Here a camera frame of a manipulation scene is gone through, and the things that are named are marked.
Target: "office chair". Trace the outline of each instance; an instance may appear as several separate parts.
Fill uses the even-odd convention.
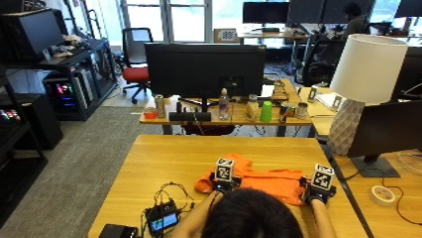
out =
[[[317,41],[312,53],[300,65],[302,75],[295,80],[307,87],[320,83],[320,86],[329,86],[333,80],[347,41]]]
[[[128,88],[138,88],[132,95],[132,103],[136,104],[136,96],[144,90],[147,94],[147,88],[150,85],[148,66],[138,66],[136,64],[147,63],[146,56],[146,43],[152,43],[154,37],[150,28],[127,28],[123,29],[123,62],[126,68],[123,70],[123,78],[127,83],[136,83],[135,85],[123,88],[123,93],[127,93]]]
[[[365,31],[372,35],[385,36],[391,30],[392,22],[369,23]]]

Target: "gray carpet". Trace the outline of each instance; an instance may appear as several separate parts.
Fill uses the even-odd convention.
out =
[[[140,108],[99,107],[86,122],[63,122],[66,137],[51,151],[47,164],[0,237],[81,238],[87,236],[94,218],[116,178],[135,138],[163,134],[162,126],[140,125]],[[306,137],[303,128],[299,136]],[[183,129],[175,126],[175,134]],[[244,126],[230,136],[275,136],[276,127]],[[288,136],[296,128],[288,127]]]

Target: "paper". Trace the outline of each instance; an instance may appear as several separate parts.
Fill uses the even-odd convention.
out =
[[[316,98],[327,107],[329,107],[332,109],[332,106],[333,106],[333,103],[335,103],[337,96],[339,96],[339,94],[336,94],[335,92],[333,93],[324,93],[324,94],[319,93]],[[343,97],[343,102],[340,105],[340,108],[343,107],[345,101],[347,101],[347,99]]]

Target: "black monitor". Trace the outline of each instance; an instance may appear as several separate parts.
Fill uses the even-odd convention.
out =
[[[290,2],[244,2],[243,23],[287,23]]]
[[[421,17],[422,16],[422,1],[421,0],[401,0],[396,18],[401,17]]]
[[[422,100],[367,106],[348,156],[364,177],[400,177],[380,155],[422,148]]]
[[[158,94],[203,99],[262,94],[266,46],[146,44],[151,88]]]
[[[368,16],[369,20],[369,9],[371,0],[353,0],[360,6],[361,14]],[[323,22],[325,24],[347,24],[348,18],[344,13],[345,6],[351,3],[351,0],[325,0],[325,7],[323,12]]]
[[[399,73],[396,86],[392,93],[392,100],[393,101],[397,101],[399,99],[421,100],[422,86],[409,91],[415,86],[417,86],[421,83],[422,83],[422,47],[409,47],[404,64]]]

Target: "orange cloth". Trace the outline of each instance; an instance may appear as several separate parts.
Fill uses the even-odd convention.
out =
[[[300,187],[302,171],[278,170],[278,171],[254,171],[252,161],[239,154],[230,154],[226,159],[235,161],[234,175],[242,177],[240,187],[251,187],[266,191],[274,195],[282,202],[304,205],[302,194],[304,188]],[[215,172],[212,167],[207,174],[196,183],[196,190],[200,192],[212,192],[211,175]]]

